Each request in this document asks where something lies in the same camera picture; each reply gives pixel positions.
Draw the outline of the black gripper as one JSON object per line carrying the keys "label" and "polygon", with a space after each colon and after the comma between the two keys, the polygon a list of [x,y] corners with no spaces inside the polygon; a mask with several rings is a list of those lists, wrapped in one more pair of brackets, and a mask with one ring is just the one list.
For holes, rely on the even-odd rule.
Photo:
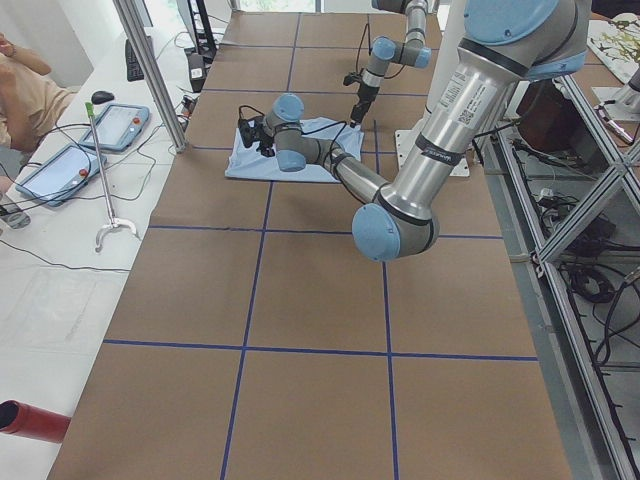
{"label": "black gripper", "polygon": [[258,147],[256,150],[264,157],[272,158],[276,155],[274,149],[274,138],[264,131],[260,131],[256,134],[258,140]]}
{"label": "black gripper", "polygon": [[350,114],[350,126],[356,127],[362,124],[366,114],[372,103],[375,101],[379,92],[378,87],[369,86],[361,83],[357,92],[358,102],[353,106]]}

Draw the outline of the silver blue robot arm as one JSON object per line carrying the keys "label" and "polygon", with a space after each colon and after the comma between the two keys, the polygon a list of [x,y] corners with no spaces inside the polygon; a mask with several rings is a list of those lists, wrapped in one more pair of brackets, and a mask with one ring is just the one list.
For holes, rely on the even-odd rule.
{"label": "silver blue robot arm", "polygon": [[352,221],[357,248],[375,261],[415,255],[436,241],[431,204],[495,104],[519,81],[574,73],[586,58],[587,1],[469,1],[461,20],[458,63],[393,180],[386,180],[336,141],[306,135],[304,106],[280,96],[265,114],[238,123],[242,142],[273,157],[280,170],[328,171],[361,205]]}
{"label": "silver blue robot arm", "polygon": [[407,29],[403,42],[386,36],[374,39],[367,65],[344,77],[343,84],[358,83],[358,100],[352,107],[349,125],[360,125],[375,101],[390,64],[401,67],[425,68],[431,59],[431,49],[426,46],[427,16],[431,1],[423,0],[379,0],[372,1],[374,9],[403,14]]}

